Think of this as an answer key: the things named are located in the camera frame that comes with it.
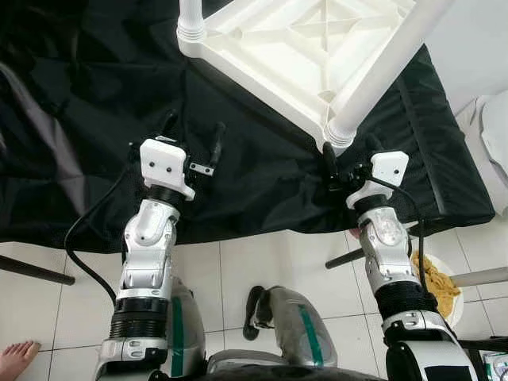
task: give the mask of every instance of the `black cable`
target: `black cable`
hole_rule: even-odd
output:
[[[425,267],[424,267],[424,256],[423,256],[423,239],[425,235],[425,226],[424,226],[424,220],[421,216],[420,208],[418,208],[418,204],[416,201],[414,201],[413,196],[411,194],[407,193],[405,190],[403,190],[400,187],[397,187],[393,184],[387,183],[386,181],[382,181],[380,179],[377,179],[375,177],[369,177],[369,180],[371,180],[374,183],[378,183],[379,185],[383,185],[387,188],[392,189],[393,191],[397,191],[400,194],[404,195],[408,200],[410,200],[411,204],[413,204],[414,212],[416,213],[417,220],[418,220],[418,270],[420,272],[420,283],[421,287],[423,288],[425,294],[429,293],[429,290],[427,289],[427,282],[425,280]]]
[[[111,188],[101,197],[100,200],[98,200],[89,210],[87,210],[80,218],[78,218],[74,224],[71,226],[71,228],[67,231],[67,234],[65,235],[65,238],[63,239],[63,247],[65,248],[65,251],[67,252],[67,255],[69,258],[71,258],[72,262],[76,264],[79,268],[81,268],[83,271],[85,271],[89,276],[91,276],[97,283],[99,283],[102,288],[108,293],[110,296],[111,302],[113,305],[115,304],[117,300],[117,296],[114,293],[111,286],[105,281],[99,274],[97,274],[94,270],[89,268],[84,262],[81,261],[80,258],[74,253],[74,250],[72,250],[71,247],[71,238],[72,235],[75,233],[77,228],[90,216],[94,211],[97,210],[101,206],[101,204],[104,203],[104,201],[111,196],[111,194],[117,189],[118,185],[120,185],[121,181],[124,179],[125,175],[129,172],[129,165],[125,166],[121,174],[118,176],[117,180],[114,182],[114,184],[111,186]]]

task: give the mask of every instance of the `chair leg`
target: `chair leg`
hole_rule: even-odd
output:
[[[349,262],[352,262],[353,260],[359,260],[360,258],[364,258],[364,250],[359,248],[358,250],[355,250],[354,252],[349,252],[345,256],[338,256],[334,260],[329,260],[325,263],[325,267],[330,269],[334,267],[341,266],[343,264],[348,264]]]
[[[62,283],[71,286],[75,283],[75,278],[69,275],[60,274],[47,270],[42,267],[33,266],[32,264],[26,264],[20,260],[13,260],[6,256],[0,256],[0,270],[6,270],[14,272],[16,274],[22,274],[31,276],[33,278],[48,280],[54,283]]]

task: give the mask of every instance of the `bare foot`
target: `bare foot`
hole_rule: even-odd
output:
[[[0,381],[14,381],[30,365],[40,344],[33,341],[13,344],[0,355]]]

